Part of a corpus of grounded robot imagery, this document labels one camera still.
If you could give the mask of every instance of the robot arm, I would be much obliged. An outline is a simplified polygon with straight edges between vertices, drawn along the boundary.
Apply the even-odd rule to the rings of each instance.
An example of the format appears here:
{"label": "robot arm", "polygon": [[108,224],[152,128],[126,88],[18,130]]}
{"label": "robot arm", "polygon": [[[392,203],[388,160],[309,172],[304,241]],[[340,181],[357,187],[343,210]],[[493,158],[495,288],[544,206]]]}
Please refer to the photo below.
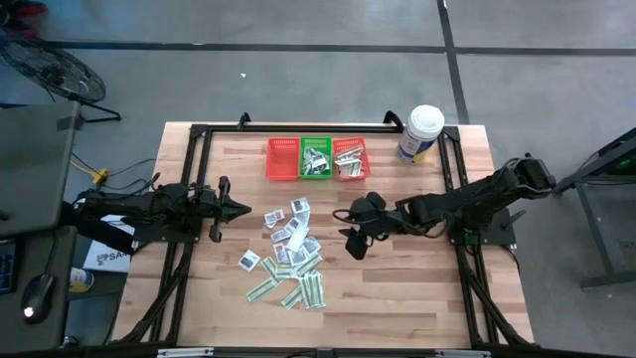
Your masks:
{"label": "robot arm", "polygon": [[[98,221],[105,215],[125,216],[121,221],[135,228],[135,240],[140,242],[195,242],[199,239],[202,220],[215,219],[210,238],[220,242],[219,223],[228,223],[251,212],[250,207],[230,198],[228,177],[221,177],[219,195],[209,186],[186,187],[173,183],[154,188],[158,177],[156,174],[149,184],[132,194],[82,192],[78,198],[84,200],[77,205],[75,214],[85,222]],[[153,191],[138,194],[150,186]]]}
{"label": "robot arm", "polygon": [[[529,154],[514,158],[492,175],[446,194],[417,195],[396,201],[396,208],[376,192],[353,202],[349,210],[334,212],[336,219],[360,226],[341,231],[347,236],[347,251],[357,260],[364,258],[374,240],[386,240],[390,234],[433,237],[428,232],[444,220],[467,230],[485,229],[493,216],[518,199],[547,197],[556,184],[541,159]],[[345,218],[337,216],[348,213]]]}

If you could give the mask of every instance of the fan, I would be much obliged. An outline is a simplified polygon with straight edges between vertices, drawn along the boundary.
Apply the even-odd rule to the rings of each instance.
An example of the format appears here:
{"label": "fan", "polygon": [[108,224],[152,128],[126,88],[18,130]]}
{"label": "fan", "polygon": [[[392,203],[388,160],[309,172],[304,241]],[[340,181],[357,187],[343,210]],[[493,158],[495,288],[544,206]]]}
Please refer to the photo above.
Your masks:
{"label": "fan", "polygon": [[47,92],[114,114],[86,122],[121,120],[119,113],[94,104],[105,98],[106,86],[93,70],[68,52],[48,47],[42,40],[3,37],[0,56]]}

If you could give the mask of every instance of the red basket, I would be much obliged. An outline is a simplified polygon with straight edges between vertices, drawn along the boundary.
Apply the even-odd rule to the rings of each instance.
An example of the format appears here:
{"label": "red basket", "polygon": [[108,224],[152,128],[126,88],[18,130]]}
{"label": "red basket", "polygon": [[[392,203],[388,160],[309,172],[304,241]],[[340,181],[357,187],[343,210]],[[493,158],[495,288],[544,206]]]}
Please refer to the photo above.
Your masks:
{"label": "red basket", "polygon": [[334,143],[334,160],[336,159],[336,153],[338,152],[347,150],[349,148],[353,148],[356,145],[360,145],[360,144],[362,144],[362,148],[363,148],[361,159],[362,159],[362,170],[364,171],[364,174],[357,177],[341,177],[340,171],[337,169],[337,166],[336,166],[335,171],[338,173],[338,179],[340,179],[340,181],[363,180],[371,175],[371,165],[369,164],[369,157],[367,156],[367,145],[365,145],[365,138],[355,137],[355,138],[345,138],[345,139],[334,139],[333,143]]}
{"label": "red basket", "polygon": [[300,138],[267,139],[265,176],[269,180],[296,180]]}

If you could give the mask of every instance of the wooden tabletop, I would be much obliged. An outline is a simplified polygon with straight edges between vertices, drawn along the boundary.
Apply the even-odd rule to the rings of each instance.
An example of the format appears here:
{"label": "wooden tabletop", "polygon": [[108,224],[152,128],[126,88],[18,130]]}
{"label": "wooden tabletop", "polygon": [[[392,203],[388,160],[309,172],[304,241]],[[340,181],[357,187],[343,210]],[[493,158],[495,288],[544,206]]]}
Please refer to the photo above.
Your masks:
{"label": "wooden tabletop", "polygon": [[[180,181],[191,124],[166,123],[155,166],[155,172],[161,172],[161,183]],[[469,181],[491,174],[494,168],[484,126],[462,125],[459,129]],[[405,165],[395,155],[399,134],[365,134],[373,172],[367,180],[271,182],[264,174],[266,141],[271,136],[298,133],[216,133],[213,137],[206,183],[216,188],[219,177],[227,175],[232,183],[231,197],[251,206],[252,212],[224,225],[220,244],[207,239],[210,223],[204,224],[192,257],[179,344],[468,347],[457,260],[445,236],[431,240],[394,235],[376,242],[363,261],[356,261],[345,251],[345,238],[338,233],[347,226],[331,216],[333,210],[349,208],[353,200],[369,191],[380,193],[390,208],[397,199],[443,193],[437,145],[423,164]],[[195,163],[199,163],[201,146]],[[191,181],[196,175],[194,165]],[[238,266],[239,258],[247,249],[262,258],[275,258],[269,238],[272,231],[263,226],[263,215],[282,208],[288,219],[289,201],[303,196],[311,205],[310,235],[322,245],[325,261],[318,270],[324,275],[327,306],[306,310],[296,305],[285,310],[280,300],[297,285],[295,280],[282,282],[260,302],[248,303],[245,294],[264,281],[267,273],[261,266],[247,273]],[[280,222],[274,231],[285,223]],[[155,298],[165,251],[165,244],[155,243],[134,256],[113,338],[129,332]],[[532,340],[514,261],[499,247],[483,251],[494,301],[519,333]],[[483,310],[479,304],[476,309],[480,332],[486,337]],[[162,334],[167,332],[171,310],[172,300]]]}

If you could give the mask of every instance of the black mouse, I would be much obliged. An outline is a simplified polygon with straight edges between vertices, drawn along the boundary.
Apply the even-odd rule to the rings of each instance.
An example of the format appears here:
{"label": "black mouse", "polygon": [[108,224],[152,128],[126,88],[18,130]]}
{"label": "black mouse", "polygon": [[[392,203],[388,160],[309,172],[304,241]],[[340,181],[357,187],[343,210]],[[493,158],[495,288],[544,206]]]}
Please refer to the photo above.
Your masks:
{"label": "black mouse", "polygon": [[31,278],[22,294],[22,314],[25,322],[35,324],[47,319],[51,310],[55,281],[55,277],[48,273]]}

